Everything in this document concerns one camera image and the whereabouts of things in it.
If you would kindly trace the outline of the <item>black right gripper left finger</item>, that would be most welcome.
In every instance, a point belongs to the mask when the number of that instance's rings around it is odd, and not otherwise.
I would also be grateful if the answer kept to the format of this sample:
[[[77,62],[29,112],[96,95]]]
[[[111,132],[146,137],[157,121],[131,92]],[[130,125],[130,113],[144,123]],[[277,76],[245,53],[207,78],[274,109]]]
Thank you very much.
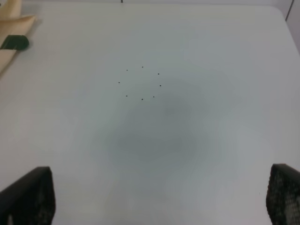
[[[0,192],[2,225],[50,225],[56,211],[50,167],[31,170]]]

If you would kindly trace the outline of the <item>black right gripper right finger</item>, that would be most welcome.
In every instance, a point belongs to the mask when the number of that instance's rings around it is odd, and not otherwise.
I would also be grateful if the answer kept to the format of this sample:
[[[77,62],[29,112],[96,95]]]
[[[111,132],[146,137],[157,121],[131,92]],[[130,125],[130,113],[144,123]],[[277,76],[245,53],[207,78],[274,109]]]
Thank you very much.
[[[300,223],[300,172],[286,164],[273,164],[266,195],[273,225]]]

